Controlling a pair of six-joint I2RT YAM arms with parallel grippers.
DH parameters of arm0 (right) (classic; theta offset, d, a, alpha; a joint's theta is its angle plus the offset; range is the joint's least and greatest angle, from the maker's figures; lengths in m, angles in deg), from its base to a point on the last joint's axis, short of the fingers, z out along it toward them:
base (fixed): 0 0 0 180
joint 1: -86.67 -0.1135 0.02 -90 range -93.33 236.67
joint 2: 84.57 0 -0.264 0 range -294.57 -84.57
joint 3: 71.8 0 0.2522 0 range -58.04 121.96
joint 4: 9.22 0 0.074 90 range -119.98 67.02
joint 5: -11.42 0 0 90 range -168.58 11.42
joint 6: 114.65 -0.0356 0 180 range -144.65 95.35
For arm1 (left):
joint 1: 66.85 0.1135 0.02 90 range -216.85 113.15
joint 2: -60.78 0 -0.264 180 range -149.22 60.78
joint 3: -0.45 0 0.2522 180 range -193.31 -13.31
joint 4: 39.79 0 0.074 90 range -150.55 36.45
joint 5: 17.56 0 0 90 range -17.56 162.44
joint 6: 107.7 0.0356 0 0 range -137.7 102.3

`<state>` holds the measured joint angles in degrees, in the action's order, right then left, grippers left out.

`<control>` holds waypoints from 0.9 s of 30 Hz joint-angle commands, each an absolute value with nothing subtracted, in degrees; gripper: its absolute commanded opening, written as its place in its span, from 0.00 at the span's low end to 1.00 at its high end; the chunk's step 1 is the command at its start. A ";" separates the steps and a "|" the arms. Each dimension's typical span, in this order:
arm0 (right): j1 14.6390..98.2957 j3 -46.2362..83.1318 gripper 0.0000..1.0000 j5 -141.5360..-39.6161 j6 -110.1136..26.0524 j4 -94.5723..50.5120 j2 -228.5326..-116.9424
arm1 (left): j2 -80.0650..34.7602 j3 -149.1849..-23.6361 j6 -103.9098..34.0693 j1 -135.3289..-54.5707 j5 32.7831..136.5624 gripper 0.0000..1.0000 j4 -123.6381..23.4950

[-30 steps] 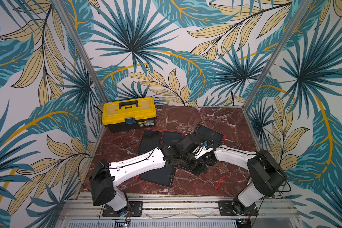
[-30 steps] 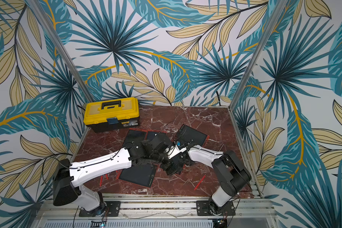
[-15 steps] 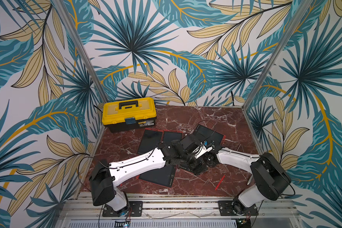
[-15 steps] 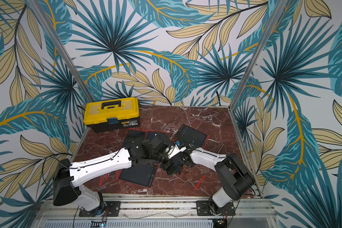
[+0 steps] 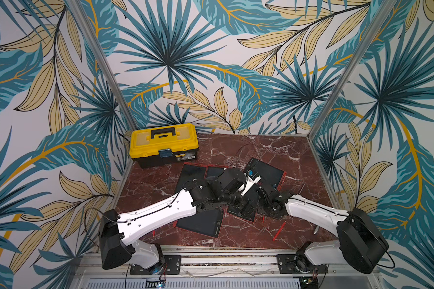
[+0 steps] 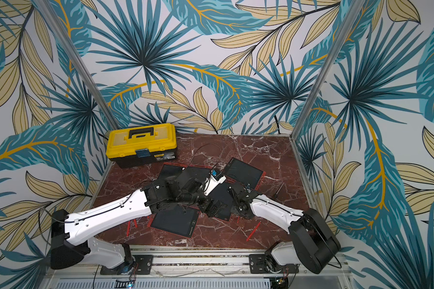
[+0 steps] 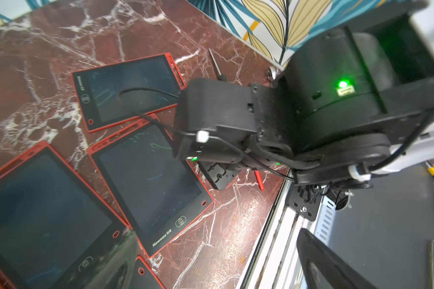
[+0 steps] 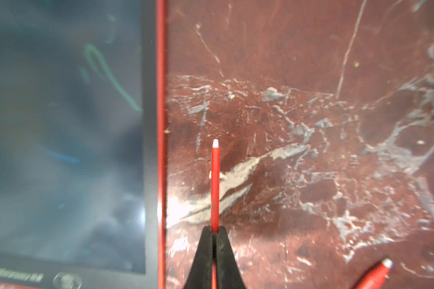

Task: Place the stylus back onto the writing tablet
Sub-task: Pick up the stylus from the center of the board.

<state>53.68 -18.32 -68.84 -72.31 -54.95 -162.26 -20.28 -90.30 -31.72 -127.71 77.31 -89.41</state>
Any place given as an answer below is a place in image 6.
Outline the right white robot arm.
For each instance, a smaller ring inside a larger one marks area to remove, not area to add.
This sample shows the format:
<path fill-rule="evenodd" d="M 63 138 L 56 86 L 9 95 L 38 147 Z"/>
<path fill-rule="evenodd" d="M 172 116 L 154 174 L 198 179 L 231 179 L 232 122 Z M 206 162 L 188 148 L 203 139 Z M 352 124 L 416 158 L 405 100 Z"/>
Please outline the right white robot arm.
<path fill-rule="evenodd" d="M 302 264 L 319 274 L 336 257 L 341 245 L 324 218 L 313 208 L 301 211 L 278 203 L 255 190 L 231 186 L 232 213 L 246 219 L 263 218 L 288 233 L 290 242 L 281 242 L 268 250 L 278 266 Z"/>

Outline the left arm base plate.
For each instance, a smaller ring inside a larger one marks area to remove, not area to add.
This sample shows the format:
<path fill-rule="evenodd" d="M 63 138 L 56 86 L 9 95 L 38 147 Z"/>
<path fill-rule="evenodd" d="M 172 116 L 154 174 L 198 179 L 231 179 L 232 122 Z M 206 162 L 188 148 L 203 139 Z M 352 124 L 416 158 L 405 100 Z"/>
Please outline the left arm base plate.
<path fill-rule="evenodd" d="M 102 266 L 102 275 L 149 275 L 153 264 L 152 255 L 134 255 L 114 269 Z"/>

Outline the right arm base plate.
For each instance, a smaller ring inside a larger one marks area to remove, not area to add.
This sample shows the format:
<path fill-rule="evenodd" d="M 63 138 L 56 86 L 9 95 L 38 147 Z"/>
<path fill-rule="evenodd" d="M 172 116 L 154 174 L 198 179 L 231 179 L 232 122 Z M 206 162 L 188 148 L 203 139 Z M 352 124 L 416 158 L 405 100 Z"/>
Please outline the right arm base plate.
<path fill-rule="evenodd" d="M 251 254 L 248 258 L 251 274 L 294 274 L 299 272 L 297 264 L 279 265 L 269 255 Z"/>

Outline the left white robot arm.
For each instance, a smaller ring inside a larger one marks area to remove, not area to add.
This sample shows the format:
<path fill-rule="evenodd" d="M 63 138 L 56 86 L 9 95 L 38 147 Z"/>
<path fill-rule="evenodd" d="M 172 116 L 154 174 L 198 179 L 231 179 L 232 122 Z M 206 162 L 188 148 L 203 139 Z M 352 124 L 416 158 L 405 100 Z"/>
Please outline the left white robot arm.
<path fill-rule="evenodd" d="M 50 267 L 60 270 L 82 263 L 97 264 L 123 274 L 134 263 L 129 245 L 99 240 L 97 234 L 178 204 L 203 204 L 219 183 L 214 177 L 204 183 L 195 178 L 158 179 L 126 197 L 91 210 L 71 214 L 58 210 L 52 215 Z"/>

